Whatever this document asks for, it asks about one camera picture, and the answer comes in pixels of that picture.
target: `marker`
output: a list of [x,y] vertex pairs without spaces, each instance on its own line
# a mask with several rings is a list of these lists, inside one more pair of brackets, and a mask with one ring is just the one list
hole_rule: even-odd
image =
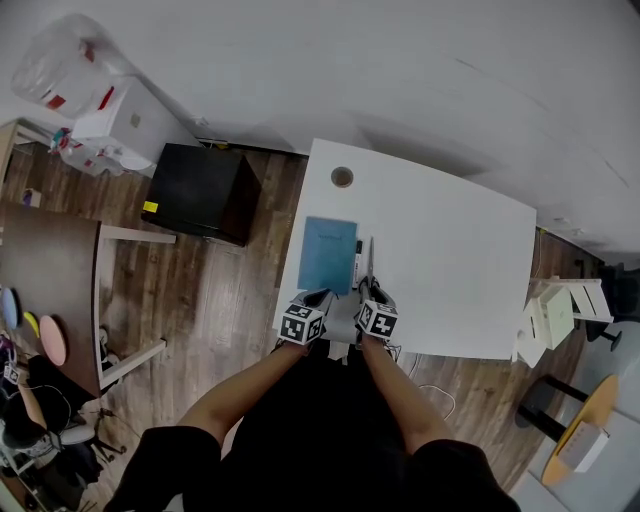
[[358,240],[356,243],[356,260],[353,263],[353,283],[351,285],[352,290],[358,289],[358,269],[360,268],[360,255],[362,254],[362,240]]

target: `white box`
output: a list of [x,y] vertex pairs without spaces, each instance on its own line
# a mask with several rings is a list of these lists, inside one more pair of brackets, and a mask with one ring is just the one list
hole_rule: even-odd
[[197,139],[142,83],[122,77],[104,110],[79,118],[71,138],[129,170],[152,177],[166,143],[199,146]]
[[530,302],[536,338],[555,349],[574,329],[571,293],[562,286],[539,283]]
[[581,421],[558,457],[576,473],[585,473],[609,441],[603,428]]

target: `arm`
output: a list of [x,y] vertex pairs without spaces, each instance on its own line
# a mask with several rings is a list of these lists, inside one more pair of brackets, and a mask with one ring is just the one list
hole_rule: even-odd
[[47,430],[47,422],[44,421],[40,404],[27,383],[28,375],[29,374],[26,371],[20,372],[18,391],[20,391],[20,396],[24,402],[24,408],[27,410],[27,416],[29,416],[29,419]]
[[263,360],[209,390],[187,411],[178,425],[206,430],[222,446],[231,427],[306,351],[305,346],[285,343]]
[[442,416],[389,357],[379,340],[365,334],[362,351],[376,386],[398,422],[410,454],[429,441],[453,439]]

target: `wall outlet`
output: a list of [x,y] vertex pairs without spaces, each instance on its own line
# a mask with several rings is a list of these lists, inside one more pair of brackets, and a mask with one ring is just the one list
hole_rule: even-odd
[[204,117],[194,116],[191,120],[195,123],[196,126],[200,126],[202,128],[206,128],[209,126],[209,121],[207,121]]

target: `white table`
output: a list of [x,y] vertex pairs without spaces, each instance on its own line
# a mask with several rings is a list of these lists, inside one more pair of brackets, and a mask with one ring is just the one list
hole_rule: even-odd
[[[347,188],[331,182],[347,167]],[[374,274],[396,301],[393,338],[407,352],[509,359],[522,316],[536,212],[513,199],[435,169],[373,151],[316,139],[296,213],[274,317],[297,287],[307,217],[358,224],[375,238]],[[334,300],[326,338],[353,343],[358,294]]]

